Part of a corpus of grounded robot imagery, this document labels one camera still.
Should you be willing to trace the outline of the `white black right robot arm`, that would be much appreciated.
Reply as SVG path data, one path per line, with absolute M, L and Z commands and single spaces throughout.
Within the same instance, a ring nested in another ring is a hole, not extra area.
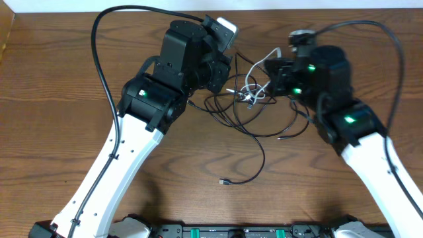
M 318 46 L 316 32 L 289 35 L 295 57 L 264 62 L 273 97 L 291 96 L 314 111 L 322 139 L 359 176 L 395 237 L 422 236 L 422 193 L 374 111 L 353 96 L 351 66 L 337 46 Z

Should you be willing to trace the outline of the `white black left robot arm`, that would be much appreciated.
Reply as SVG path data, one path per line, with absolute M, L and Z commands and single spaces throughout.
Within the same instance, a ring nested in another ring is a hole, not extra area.
M 29 236 L 148 237 L 150 228 L 131 216 L 114 222 L 116 209 L 188 97 L 198 89 L 220 92 L 231 69 L 224 52 L 237 33 L 221 17 L 171 22 L 161 53 L 124 85 L 117 120 L 80 187 L 53 220 L 36 222 Z

